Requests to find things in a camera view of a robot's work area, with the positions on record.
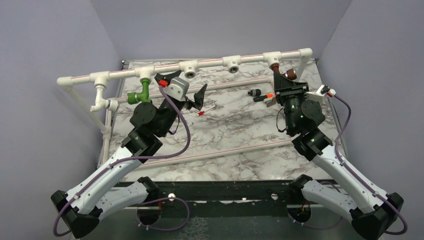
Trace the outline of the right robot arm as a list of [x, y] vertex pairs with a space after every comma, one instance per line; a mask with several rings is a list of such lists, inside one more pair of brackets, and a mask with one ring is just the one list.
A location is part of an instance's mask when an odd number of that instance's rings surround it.
[[285, 133], [292, 137], [297, 152], [329, 174], [343, 192], [331, 189], [310, 176], [292, 181], [289, 199], [296, 203], [314, 202], [339, 214], [366, 240], [377, 240], [401, 219], [404, 199], [388, 193], [367, 179], [340, 154], [339, 142], [331, 140], [320, 129], [325, 116], [321, 99], [336, 97], [336, 91], [322, 85], [311, 92], [305, 82], [295, 82], [291, 73], [273, 74], [276, 102], [285, 118]]

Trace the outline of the brown water faucet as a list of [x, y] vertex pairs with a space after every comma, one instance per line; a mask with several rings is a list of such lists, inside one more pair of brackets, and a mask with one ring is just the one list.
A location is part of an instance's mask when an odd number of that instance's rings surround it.
[[297, 72], [294, 68], [290, 68], [286, 70], [285, 72], [280, 71], [280, 64], [279, 63], [273, 63], [269, 66], [269, 68], [274, 72], [277, 73], [286, 79], [289, 79], [291, 81], [294, 81], [298, 78]]

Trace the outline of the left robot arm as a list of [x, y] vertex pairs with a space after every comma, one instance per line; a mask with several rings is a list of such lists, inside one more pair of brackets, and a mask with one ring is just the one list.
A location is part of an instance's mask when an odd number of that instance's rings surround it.
[[161, 138], [171, 133], [176, 120], [189, 129], [181, 110], [201, 110], [207, 86], [187, 97], [189, 83], [180, 77], [181, 72], [157, 74], [155, 80], [163, 96], [160, 106], [155, 106], [149, 96], [149, 79], [142, 79], [142, 91], [131, 92], [127, 102], [135, 105], [130, 123], [133, 129], [115, 153], [87, 179], [74, 188], [57, 190], [51, 201], [57, 209], [57, 221], [63, 221], [75, 238], [85, 237], [101, 220], [110, 214], [134, 204], [152, 205], [157, 200], [157, 185], [148, 177], [141, 177], [126, 188], [112, 188], [128, 173], [148, 160], [158, 160]]

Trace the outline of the green water faucet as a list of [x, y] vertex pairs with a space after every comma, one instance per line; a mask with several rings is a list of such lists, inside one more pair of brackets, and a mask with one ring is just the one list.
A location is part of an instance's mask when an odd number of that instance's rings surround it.
[[151, 103], [149, 86], [151, 83], [150, 78], [141, 78], [140, 83], [142, 85], [141, 92], [129, 92], [126, 96], [126, 101], [130, 105], [138, 103]]

